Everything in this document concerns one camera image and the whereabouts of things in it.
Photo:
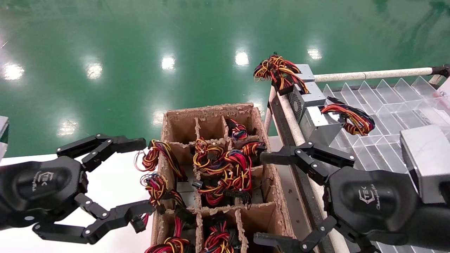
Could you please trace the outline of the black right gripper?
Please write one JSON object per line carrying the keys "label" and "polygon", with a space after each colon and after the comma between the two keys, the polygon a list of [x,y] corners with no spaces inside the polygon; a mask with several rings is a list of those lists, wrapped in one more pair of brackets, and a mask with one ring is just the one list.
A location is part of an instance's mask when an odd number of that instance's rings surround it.
{"label": "black right gripper", "polygon": [[[409,174],[352,167],[355,157],[320,143],[282,146],[260,154],[262,164],[296,165],[320,186],[327,185],[328,216],[304,240],[257,232],[253,242],[277,248],[282,253],[311,253],[335,227],[345,238],[362,238],[385,244],[412,243],[426,226],[426,208]],[[332,175],[319,164],[340,168]]]}

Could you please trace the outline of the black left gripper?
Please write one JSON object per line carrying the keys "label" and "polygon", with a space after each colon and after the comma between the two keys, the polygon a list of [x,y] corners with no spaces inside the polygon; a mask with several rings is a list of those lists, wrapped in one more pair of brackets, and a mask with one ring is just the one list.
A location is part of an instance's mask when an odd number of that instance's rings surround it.
{"label": "black left gripper", "polygon": [[[129,223],[136,233],[143,232],[146,228],[142,216],[156,210],[150,201],[128,203],[107,211],[85,195],[88,187],[85,171],[92,172],[114,153],[143,150],[146,143],[144,138],[97,134],[59,147],[55,160],[1,166],[1,229],[37,223],[33,231],[42,240],[91,245],[109,231]],[[82,155],[86,155],[82,164],[74,160]],[[51,223],[65,219],[78,206],[96,219],[93,224],[82,227]]]}

